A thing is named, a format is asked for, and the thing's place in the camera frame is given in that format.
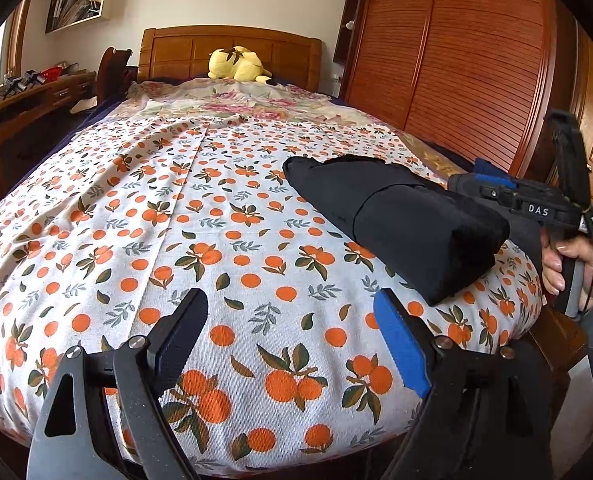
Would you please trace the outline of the right hand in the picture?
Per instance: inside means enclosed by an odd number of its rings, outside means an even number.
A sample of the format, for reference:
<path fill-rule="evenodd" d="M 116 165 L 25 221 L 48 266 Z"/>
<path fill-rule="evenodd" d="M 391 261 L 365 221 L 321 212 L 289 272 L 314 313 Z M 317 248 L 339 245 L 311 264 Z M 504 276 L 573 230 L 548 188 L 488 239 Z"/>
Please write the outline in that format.
<path fill-rule="evenodd" d="M 558 296 L 566 289 L 563 278 L 563 258 L 576 259 L 584 263 L 584 285 L 579 296 L 578 310 L 584 311 L 593 306 L 593 244 L 584 236 L 570 240 L 553 242 L 545 229 L 540 232 L 543 286 L 551 296 Z"/>

